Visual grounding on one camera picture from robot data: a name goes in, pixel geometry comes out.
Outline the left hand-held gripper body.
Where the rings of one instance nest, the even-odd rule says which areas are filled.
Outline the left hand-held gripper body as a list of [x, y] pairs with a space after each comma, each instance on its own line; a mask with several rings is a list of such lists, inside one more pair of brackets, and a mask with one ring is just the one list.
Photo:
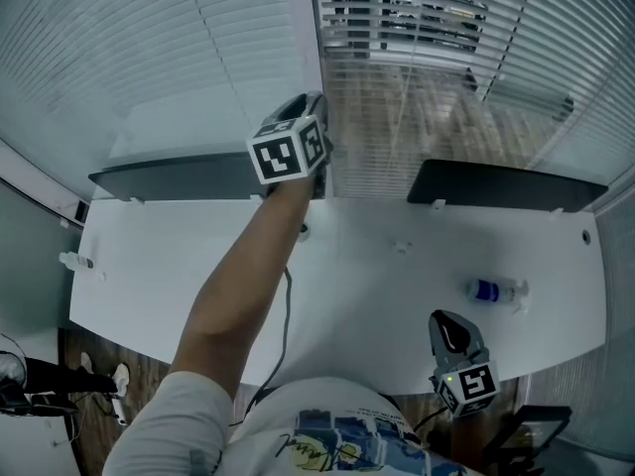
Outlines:
[[326, 164], [330, 155], [327, 118], [319, 115], [271, 115], [247, 141], [261, 184], [315, 178], [313, 199], [325, 198]]

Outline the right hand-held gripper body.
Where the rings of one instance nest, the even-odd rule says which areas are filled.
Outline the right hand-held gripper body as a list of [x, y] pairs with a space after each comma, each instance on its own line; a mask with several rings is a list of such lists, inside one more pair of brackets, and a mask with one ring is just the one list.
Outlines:
[[477, 414], [499, 393], [497, 367], [487, 351], [474, 352], [452, 366], [439, 365], [430, 381], [451, 417]]

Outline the person's right forearm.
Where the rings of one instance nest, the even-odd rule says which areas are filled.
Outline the person's right forearm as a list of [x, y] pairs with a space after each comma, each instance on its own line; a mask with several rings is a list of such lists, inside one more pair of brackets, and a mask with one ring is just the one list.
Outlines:
[[482, 462], [482, 450], [489, 441], [489, 419], [486, 412], [456, 419], [450, 433], [449, 458], [477, 472], [488, 474]]

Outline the person's left forearm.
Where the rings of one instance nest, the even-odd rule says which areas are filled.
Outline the person's left forearm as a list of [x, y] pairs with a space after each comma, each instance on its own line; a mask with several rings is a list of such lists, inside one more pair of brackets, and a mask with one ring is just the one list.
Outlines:
[[199, 290], [170, 371], [192, 372], [234, 398], [305, 221], [313, 177], [281, 182]]

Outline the blue label spray bottle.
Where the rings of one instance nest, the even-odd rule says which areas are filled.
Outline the blue label spray bottle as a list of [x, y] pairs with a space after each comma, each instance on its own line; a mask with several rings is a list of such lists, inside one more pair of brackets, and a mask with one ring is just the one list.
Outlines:
[[529, 284], [509, 279], [473, 279], [467, 284], [467, 297], [472, 301], [510, 307], [514, 312], [529, 308]]

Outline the black plastic-wrapped office chair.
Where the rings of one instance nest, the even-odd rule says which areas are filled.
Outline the black plastic-wrapped office chair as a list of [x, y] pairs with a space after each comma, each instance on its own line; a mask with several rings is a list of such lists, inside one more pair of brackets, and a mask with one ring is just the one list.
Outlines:
[[543, 476], [536, 459], [569, 425], [571, 415], [569, 407], [522, 406], [483, 448], [483, 465], [495, 465], [498, 476]]

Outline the white window mullion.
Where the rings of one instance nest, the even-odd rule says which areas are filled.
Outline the white window mullion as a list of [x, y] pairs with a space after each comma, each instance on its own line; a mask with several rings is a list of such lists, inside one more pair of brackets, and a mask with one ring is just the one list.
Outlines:
[[287, 0], [302, 70], [303, 91], [323, 91], [314, 0]]

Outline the black desk divider panel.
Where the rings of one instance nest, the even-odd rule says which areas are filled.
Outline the black desk divider panel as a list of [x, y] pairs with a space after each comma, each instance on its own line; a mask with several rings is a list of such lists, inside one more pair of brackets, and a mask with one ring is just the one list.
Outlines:
[[238, 200], [267, 193], [246, 152], [128, 164], [88, 178], [121, 201]]
[[407, 201], [576, 213], [608, 187], [535, 171], [446, 160], [423, 162]]

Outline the small clear bottle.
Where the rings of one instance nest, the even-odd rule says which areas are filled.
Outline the small clear bottle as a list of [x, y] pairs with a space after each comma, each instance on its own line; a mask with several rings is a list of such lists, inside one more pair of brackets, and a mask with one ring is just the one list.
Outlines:
[[59, 261], [74, 272], [94, 269], [92, 260], [73, 252], [59, 253]]

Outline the person's white printed t-shirt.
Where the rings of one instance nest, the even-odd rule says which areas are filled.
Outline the person's white printed t-shirt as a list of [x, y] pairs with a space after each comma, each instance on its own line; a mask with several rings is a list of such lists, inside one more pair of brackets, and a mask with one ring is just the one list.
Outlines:
[[282, 386], [236, 429], [232, 412], [216, 383], [170, 374], [115, 443], [103, 476], [480, 476], [427, 451], [396, 407], [347, 380]]

